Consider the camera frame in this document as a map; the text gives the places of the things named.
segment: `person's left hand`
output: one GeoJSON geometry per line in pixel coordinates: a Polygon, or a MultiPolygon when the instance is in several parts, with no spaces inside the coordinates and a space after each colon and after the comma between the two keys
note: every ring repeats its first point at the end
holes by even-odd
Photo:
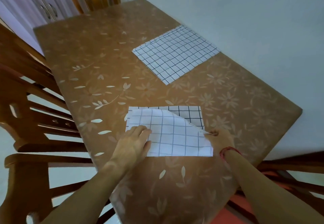
{"type": "Polygon", "coordinates": [[[111,161],[129,171],[138,162],[142,161],[151,148],[151,141],[147,141],[152,130],[140,125],[132,127],[120,138],[112,154],[111,161]]]}

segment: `tabletop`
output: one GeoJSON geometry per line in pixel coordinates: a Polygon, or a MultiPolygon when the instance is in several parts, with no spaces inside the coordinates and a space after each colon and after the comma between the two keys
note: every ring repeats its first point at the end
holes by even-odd
{"type": "MultiPolygon", "coordinates": [[[[130,106],[201,106],[205,129],[229,129],[254,165],[301,115],[300,107],[222,52],[165,85],[132,49],[179,25],[148,1],[134,0],[35,29],[98,169],[125,131],[130,106]]],[[[237,187],[219,156],[147,157],[119,183],[111,202],[124,224],[208,223],[237,187]]]]}

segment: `white checkered cloth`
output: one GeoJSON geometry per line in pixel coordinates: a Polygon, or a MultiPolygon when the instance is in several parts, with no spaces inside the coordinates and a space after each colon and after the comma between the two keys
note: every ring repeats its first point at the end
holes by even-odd
{"type": "Polygon", "coordinates": [[[220,51],[191,29],[180,25],[132,52],[168,85],[220,51]]]}
{"type": "Polygon", "coordinates": [[[213,156],[199,106],[129,107],[126,131],[139,125],[152,130],[147,156],[213,156]]]}

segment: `brown tablecloth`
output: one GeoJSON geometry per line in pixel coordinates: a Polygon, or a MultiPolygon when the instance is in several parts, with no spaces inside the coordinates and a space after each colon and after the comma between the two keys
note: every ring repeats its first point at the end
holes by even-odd
{"type": "MultiPolygon", "coordinates": [[[[178,25],[148,1],[135,0],[35,29],[97,168],[125,131],[128,106],[201,106],[206,130],[229,129],[253,164],[301,115],[300,107],[223,53],[162,83],[132,49],[178,25]]],[[[236,188],[219,156],[148,157],[122,180],[111,202],[124,224],[208,223],[236,188]]]]}

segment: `cabinet handle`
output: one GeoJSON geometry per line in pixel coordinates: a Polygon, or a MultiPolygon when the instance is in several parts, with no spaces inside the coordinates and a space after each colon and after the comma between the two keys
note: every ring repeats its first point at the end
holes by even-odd
{"type": "Polygon", "coordinates": [[[45,12],[47,18],[48,18],[48,19],[51,19],[50,14],[47,12],[47,10],[45,10],[44,6],[41,5],[40,7],[41,7],[41,8],[43,9],[43,11],[45,12]]]}
{"type": "Polygon", "coordinates": [[[49,6],[52,8],[52,10],[53,10],[55,16],[57,17],[57,11],[56,11],[56,9],[54,8],[54,6],[51,5],[50,3],[48,3],[48,4],[49,4],[49,6]]]}

